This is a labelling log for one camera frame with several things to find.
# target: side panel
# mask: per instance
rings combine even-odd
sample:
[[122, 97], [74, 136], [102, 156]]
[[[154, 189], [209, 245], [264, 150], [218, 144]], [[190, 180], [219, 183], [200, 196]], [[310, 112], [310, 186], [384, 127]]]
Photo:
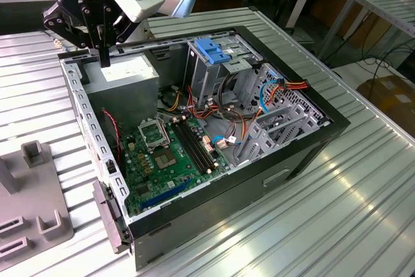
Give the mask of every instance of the side panel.
[[144, 267], [151, 261], [184, 244], [204, 230], [230, 217], [282, 185], [290, 174], [295, 173], [299, 163], [307, 159], [309, 153], [315, 155], [317, 149], [320, 151], [323, 148], [324, 144], [316, 143], [173, 219], [171, 222], [165, 223], [158, 229], [138, 237], [134, 241], [136, 269]]

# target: aluminum workbench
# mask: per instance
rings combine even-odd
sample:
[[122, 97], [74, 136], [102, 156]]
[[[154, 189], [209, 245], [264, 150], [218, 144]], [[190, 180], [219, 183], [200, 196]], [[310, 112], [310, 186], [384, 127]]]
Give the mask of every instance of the aluminum workbench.
[[362, 5], [363, 10], [349, 28], [345, 38], [353, 35], [357, 27], [361, 24], [363, 18], [369, 12], [373, 12], [397, 28], [397, 32], [395, 32], [390, 39], [390, 43], [393, 43], [397, 39], [397, 36], [400, 33], [399, 30], [405, 32], [412, 38], [415, 37], [415, 0], [347, 0], [331, 26], [327, 36], [324, 38], [321, 49], [318, 52], [319, 59], [322, 59], [325, 52], [330, 47], [331, 41], [334, 36], [336, 36], [343, 21], [356, 3]]
[[[273, 193], [145, 267], [142, 276], [410, 276], [415, 270], [414, 139], [260, 12], [150, 20], [156, 37], [245, 25], [351, 125]], [[92, 197], [95, 173], [52, 39], [0, 37], [0, 154], [48, 142], [75, 235], [1, 276], [134, 276], [115, 255]]]

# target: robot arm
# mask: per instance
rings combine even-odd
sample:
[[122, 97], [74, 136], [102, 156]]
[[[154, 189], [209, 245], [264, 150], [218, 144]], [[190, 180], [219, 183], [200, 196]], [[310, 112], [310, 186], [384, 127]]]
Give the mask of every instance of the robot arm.
[[[115, 44], [125, 42], [140, 21], [156, 13], [165, 1], [56, 0], [43, 13], [43, 24], [77, 47], [89, 48], [98, 54], [101, 67], [108, 67]], [[174, 12], [174, 16], [183, 17], [190, 13], [194, 3], [195, 0], [167, 0], [163, 7], [170, 12], [164, 13]]]

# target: cardboard box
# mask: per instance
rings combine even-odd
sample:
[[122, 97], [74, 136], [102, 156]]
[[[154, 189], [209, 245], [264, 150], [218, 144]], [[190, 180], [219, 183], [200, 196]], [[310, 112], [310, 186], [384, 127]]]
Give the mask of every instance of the cardboard box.
[[[357, 91], [368, 98], [372, 79], [361, 84]], [[407, 101], [405, 97], [412, 97], [415, 91], [402, 78], [398, 76], [386, 76], [375, 79], [370, 102], [382, 112], [387, 112], [392, 106]]]
[[415, 138], [415, 102], [393, 106], [386, 114]]
[[[368, 98], [372, 79], [361, 84], [357, 91]], [[415, 137], [415, 91], [398, 76], [375, 79], [372, 102], [403, 130]]]

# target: chip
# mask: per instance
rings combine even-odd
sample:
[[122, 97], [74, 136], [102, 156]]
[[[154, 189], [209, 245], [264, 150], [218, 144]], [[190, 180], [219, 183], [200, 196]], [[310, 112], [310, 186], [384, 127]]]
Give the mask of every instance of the chip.
[[140, 186], [139, 188], [137, 188], [137, 193], [139, 193], [140, 195], [144, 195], [145, 193], [148, 193], [149, 191], [150, 189], [148, 188], [147, 185]]
[[160, 169], [165, 169], [177, 163], [176, 157], [174, 157], [171, 149], [162, 149], [154, 152], [153, 158]]

